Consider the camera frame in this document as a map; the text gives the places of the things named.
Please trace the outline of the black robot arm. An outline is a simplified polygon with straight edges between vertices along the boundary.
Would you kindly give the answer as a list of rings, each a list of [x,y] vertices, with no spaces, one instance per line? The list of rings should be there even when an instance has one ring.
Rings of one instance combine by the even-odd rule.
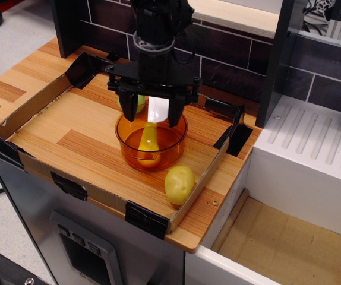
[[[181,68],[174,45],[178,36],[187,37],[184,30],[191,25],[194,9],[188,1],[131,1],[136,31],[134,45],[138,59],[128,64],[109,65],[108,89],[118,97],[124,117],[134,121],[138,97],[168,101],[165,119],[176,127],[184,106],[198,100],[202,79]]]

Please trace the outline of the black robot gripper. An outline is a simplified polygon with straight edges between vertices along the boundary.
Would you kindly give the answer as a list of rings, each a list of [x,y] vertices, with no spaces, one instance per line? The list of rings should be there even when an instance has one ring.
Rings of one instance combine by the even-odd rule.
[[[176,52],[145,53],[139,51],[138,59],[125,64],[107,64],[108,89],[119,97],[122,112],[133,122],[138,109],[138,95],[169,99],[168,121],[176,127],[185,104],[198,102],[202,83],[197,75],[184,70]]]

